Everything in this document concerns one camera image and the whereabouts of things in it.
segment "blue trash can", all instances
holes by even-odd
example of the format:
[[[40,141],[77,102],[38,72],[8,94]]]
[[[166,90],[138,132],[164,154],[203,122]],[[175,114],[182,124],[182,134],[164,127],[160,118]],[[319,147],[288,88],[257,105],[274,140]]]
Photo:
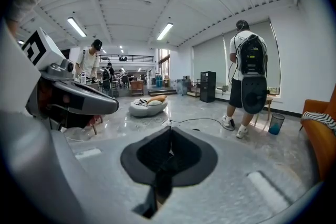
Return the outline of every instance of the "blue trash can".
[[[271,123],[269,124],[268,132],[271,134],[279,134],[285,117],[280,114],[272,114]]]

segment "black cable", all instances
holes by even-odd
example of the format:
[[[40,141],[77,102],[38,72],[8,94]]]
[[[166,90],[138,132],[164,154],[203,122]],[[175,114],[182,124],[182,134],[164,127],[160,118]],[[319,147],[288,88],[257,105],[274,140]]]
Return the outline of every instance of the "black cable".
[[[220,121],[218,120],[215,120],[215,119],[210,119],[210,118],[200,118],[200,119],[189,119],[189,120],[185,120],[185,121],[195,121],[195,120],[212,120],[212,121],[216,121],[218,122],[224,129],[227,130],[227,128],[225,128]],[[177,122],[177,123],[182,123],[182,122],[185,122],[185,121],[173,121],[173,120],[169,120],[170,122]]]

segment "gray floor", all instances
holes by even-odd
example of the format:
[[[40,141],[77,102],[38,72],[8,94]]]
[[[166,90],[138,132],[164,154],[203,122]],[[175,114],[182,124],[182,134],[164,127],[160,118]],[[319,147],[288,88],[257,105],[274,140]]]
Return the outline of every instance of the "gray floor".
[[[70,143],[76,141],[104,140],[126,135],[136,135],[136,132],[148,130],[167,124],[169,120],[184,121],[195,118],[211,118],[221,120],[226,111],[227,103],[215,101],[204,103],[199,99],[189,96],[170,95],[168,106],[164,112],[151,118],[136,118],[129,114],[128,107],[136,97],[120,97],[119,110],[112,115],[105,115],[103,123],[96,124],[98,134],[95,135],[91,127],[85,129],[69,129],[65,132]],[[240,126],[243,111],[237,109],[233,119],[236,130]],[[266,155],[279,164],[279,167],[297,176],[305,188],[310,188],[318,181],[318,169],[313,149],[307,139],[304,129],[301,127],[299,118],[285,115],[286,119],[278,135],[268,133],[269,122],[267,112],[261,112],[257,124],[255,118],[249,126],[249,133],[241,143],[247,144],[254,150]],[[172,126],[183,126],[191,129],[199,129],[210,135],[223,139],[237,140],[235,131],[224,129],[218,122],[212,120],[195,120],[184,123],[171,123]]]

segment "fluorescent light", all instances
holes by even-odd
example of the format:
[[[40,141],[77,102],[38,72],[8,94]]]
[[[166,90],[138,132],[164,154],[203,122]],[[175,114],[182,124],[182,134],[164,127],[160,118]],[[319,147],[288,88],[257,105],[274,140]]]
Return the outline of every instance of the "fluorescent light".
[[[161,32],[161,34],[157,37],[157,40],[162,40],[162,38],[164,38],[164,36],[168,33],[168,31],[170,30],[170,28],[173,27],[173,24],[168,23],[166,25],[166,27],[163,29],[163,31]]]
[[[82,31],[82,29],[80,29],[80,27],[72,17],[68,18],[68,22],[82,37],[86,37],[86,34]]]

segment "black cap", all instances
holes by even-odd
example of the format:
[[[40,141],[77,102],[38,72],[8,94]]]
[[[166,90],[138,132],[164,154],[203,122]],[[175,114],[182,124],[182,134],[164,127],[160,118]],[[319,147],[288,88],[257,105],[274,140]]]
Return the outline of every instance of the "black cap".
[[[92,45],[96,50],[100,50],[101,46],[103,45],[103,42],[101,42],[99,39],[96,39]]]

